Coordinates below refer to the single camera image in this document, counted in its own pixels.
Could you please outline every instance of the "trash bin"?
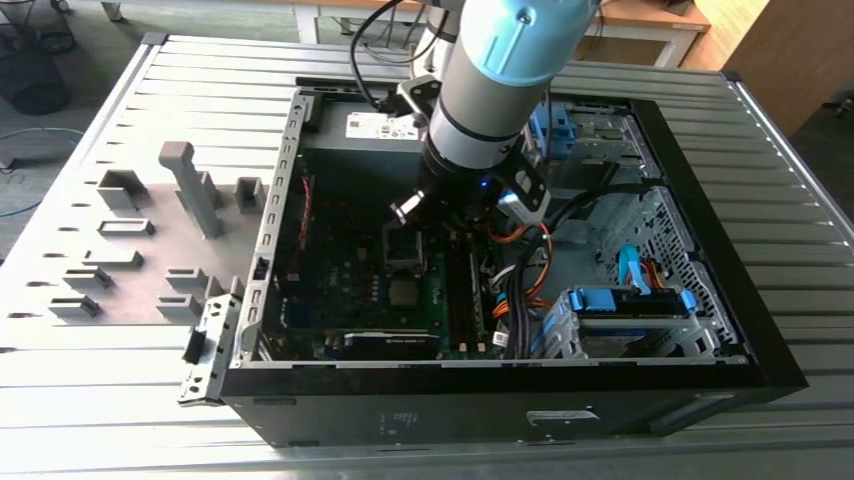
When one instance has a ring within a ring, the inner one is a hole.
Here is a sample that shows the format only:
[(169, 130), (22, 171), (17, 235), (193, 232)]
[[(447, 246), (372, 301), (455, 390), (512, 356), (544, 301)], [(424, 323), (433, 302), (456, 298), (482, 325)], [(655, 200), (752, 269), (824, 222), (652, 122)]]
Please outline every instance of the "trash bin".
[(77, 45), (65, 20), (67, 11), (55, 0), (0, 0), (0, 13), (5, 17), (0, 23), (31, 27), (37, 47), (47, 53), (64, 53)]
[(71, 100), (53, 59), (37, 46), (37, 32), (0, 25), (0, 96), (24, 115), (47, 115)]

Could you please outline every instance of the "aluminum table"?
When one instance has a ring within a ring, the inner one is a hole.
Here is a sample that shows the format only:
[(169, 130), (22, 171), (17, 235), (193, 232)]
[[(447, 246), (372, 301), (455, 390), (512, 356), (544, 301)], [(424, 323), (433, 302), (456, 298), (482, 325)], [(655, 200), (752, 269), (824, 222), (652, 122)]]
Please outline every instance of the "aluminum table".
[[(360, 61), (369, 79), (407, 75), (405, 67), (368, 56)], [(147, 36), (0, 269), (0, 347), (13, 349), (0, 354), (0, 473), (803, 478), (820, 472), (834, 478), (850, 472), (851, 224), (744, 86), (708, 72), (576, 63), (554, 87), (658, 101), (807, 375), (806, 390), (667, 438), (551, 446), (275, 450), (229, 408), (179, 408), (192, 321), (167, 319), (155, 309), (157, 297), (172, 292), (165, 270), (201, 268), (223, 285), (231, 275), (245, 276), (235, 269), (248, 269), (260, 218), (240, 223), (249, 217), (235, 214), (229, 192), (237, 177), (271, 181), (297, 76), (349, 78), (345, 49)], [(219, 189), (225, 234), (216, 240), (199, 238), (175, 198), (175, 179), (157, 164), (164, 140), (193, 143), (196, 168)], [(139, 201), (153, 202), (145, 212), (156, 230), (145, 238), (97, 232), (119, 216), (99, 181), (105, 171), (128, 170), (148, 188), (148, 200)], [(120, 261), (132, 251), (141, 264), (108, 261), (112, 286), (87, 294), (100, 315), (57, 318), (51, 302), (56, 307), (57, 299), (80, 293), (61, 279), (67, 270), (96, 257)]]

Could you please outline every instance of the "slatted metal surface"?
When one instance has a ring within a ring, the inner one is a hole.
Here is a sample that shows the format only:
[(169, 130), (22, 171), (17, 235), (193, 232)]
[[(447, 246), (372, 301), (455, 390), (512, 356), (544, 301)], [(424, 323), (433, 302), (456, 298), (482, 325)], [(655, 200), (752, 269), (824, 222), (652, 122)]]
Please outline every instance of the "slatted metal surface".
[[(384, 66), (369, 57), (360, 61), (368, 78), (400, 80), (407, 75), (403, 67)], [(141, 162), (167, 138), (191, 141), (196, 164), (221, 175), (237, 169), (269, 172), (300, 75), (348, 78), (345, 51), (177, 36), (163, 46), (141, 47), (21, 243), (49, 242), (44, 232), (61, 222), (49, 215), (51, 204), (63, 201), (85, 168)], [(468, 463), (500, 461), (516, 467), (488, 470), (491, 478), (515, 478), (519, 472), (554, 472), (555, 459), (587, 456), (608, 457), (576, 470), (594, 472), (596, 478), (662, 478), (686, 472), (704, 478), (730, 471), (732, 458), (744, 468), (764, 465), (754, 472), (778, 478), (800, 478), (790, 476), (803, 474), (804, 462), (842, 472), (840, 466), (850, 465), (842, 447), (854, 444), (850, 225), (738, 84), (703, 72), (574, 64), (554, 88), (658, 101), (806, 372), (808, 389), (770, 405), (719, 415), (666, 439), (551, 447), (435, 445), (399, 452), (275, 451), (231, 409), (177, 407), (185, 326), (73, 326), (16, 319), (0, 323), (0, 346), (18, 349), (0, 355), (0, 384), (8, 387), (0, 389), (0, 444), (6, 445), (0, 473), (203, 469), (253, 470), (252, 475), (267, 478), (279, 469), (321, 466), (349, 475), (360, 468), (453, 462), (460, 466), (441, 471), (470, 478), (466, 472), (486, 470), (467, 470)], [(37, 270), (48, 264), (18, 245), (4, 279), (13, 281), (10, 268)], [(798, 453), (770, 451), (776, 449)], [(658, 463), (626, 458), (675, 453), (683, 456)], [(551, 461), (547, 466), (531, 466), (544, 459)], [(698, 471), (691, 465), (704, 468)], [(397, 473), (433, 475), (436, 468)]]

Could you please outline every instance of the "black cable cord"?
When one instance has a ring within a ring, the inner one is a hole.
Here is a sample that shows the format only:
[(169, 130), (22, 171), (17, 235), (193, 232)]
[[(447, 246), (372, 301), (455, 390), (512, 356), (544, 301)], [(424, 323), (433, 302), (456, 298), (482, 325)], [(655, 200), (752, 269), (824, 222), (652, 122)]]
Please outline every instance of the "black cable cord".
[(392, 60), (391, 58), (383, 57), (379, 53), (376, 53), (368, 47), (367, 44), (364, 45), (364, 48), (368, 51), (368, 53), (373, 56), (373, 58), (376, 58), (379, 61), (395, 64), (395, 65), (407, 65), (415, 62), (417, 59), (420, 59), (424, 55), (427, 55), (427, 52), (429, 52), (429, 49), (432, 48), (432, 46), (436, 44), (436, 41), (439, 40), (439, 35), (441, 35), (441, 31), (444, 29), (444, 23), (447, 19), (448, 19), (448, 12), (445, 11), (444, 15), (441, 16), (441, 22), (439, 22), (439, 29), (436, 30), (436, 34), (432, 36), (432, 39), (429, 40), (429, 43), (424, 47), (424, 50), (421, 50), (420, 53), (417, 53), (412, 58), (407, 58), (405, 60)]
[[(337, 26), (344, 28), (344, 24), (337, 20), (337, 18), (335, 17), (329, 17), (332, 19), (332, 21), (335, 23), (337, 23)], [(360, 23), (353, 22), (352, 20), (347, 20), (347, 23), (349, 23), (349, 26), (352, 27), (357, 27), (359, 25), (361, 25), (364, 23), (364, 20)]]
[(604, 38), (604, 10), (602, 10), (602, 3), (598, 8), (599, 12), (599, 21), (596, 23), (596, 31), (594, 32), (592, 39), (590, 43), (587, 43), (587, 49), (584, 54), (578, 57), (578, 60), (586, 60), (592, 52), (599, 48), (599, 44), (602, 43), (602, 38)]
[(391, 36), (395, 33), (395, 17), (397, 16), (397, 7), (391, 9), (391, 20), (388, 21), (388, 36), (385, 37), (385, 48), (391, 47)]
[(361, 78), (361, 72), (359, 71), (359, 64), (356, 62), (356, 47), (359, 46), (359, 40), (361, 39), (361, 36), (371, 24), (400, 3), (403, 3), (403, 0), (388, 0), (388, 3), (376, 9), (371, 16), (364, 20), (364, 23), (359, 27), (359, 30), (356, 30), (356, 33), (352, 36), (352, 41), (349, 42), (349, 69), (352, 70), (352, 76), (356, 80), (356, 86), (359, 87), (361, 96), (375, 110), (379, 110), (379, 104), (376, 103), (376, 99), (373, 98), (373, 95), (371, 95), (369, 90), (364, 86), (364, 79)]
[(405, 32), (405, 38), (403, 39), (400, 48), (405, 48), (405, 46), (409, 44), (409, 38), (412, 38), (412, 33), (417, 28), (417, 22), (421, 21), (421, 16), (424, 15), (425, 10), (427, 10), (427, 5), (421, 5), (421, 9), (417, 11), (417, 16), (415, 17), (415, 21), (412, 22), (412, 25), (409, 25), (409, 30)]

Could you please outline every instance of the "barcode sticker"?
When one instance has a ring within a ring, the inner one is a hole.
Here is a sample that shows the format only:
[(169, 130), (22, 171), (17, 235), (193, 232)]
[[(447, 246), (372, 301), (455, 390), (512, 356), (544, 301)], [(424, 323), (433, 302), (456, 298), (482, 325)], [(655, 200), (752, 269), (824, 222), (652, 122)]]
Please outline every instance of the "barcode sticker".
[(417, 140), (412, 117), (391, 118), (381, 113), (353, 112), (347, 116), (347, 138)]
[(503, 332), (495, 332), (492, 334), (492, 344), (498, 345), (502, 348), (507, 348), (507, 341), (510, 340), (510, 335)]

